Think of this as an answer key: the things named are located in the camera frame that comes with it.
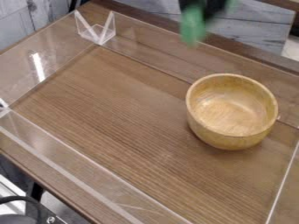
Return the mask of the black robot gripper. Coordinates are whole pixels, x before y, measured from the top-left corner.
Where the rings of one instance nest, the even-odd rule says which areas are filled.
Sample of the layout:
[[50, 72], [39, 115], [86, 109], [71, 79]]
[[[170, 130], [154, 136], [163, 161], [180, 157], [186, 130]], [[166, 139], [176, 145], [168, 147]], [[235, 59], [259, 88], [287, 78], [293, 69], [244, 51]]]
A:
[[179, 0], [182, 13], [195, 11], [206, 18], [214, 18], [223, 13], [236, 0]]

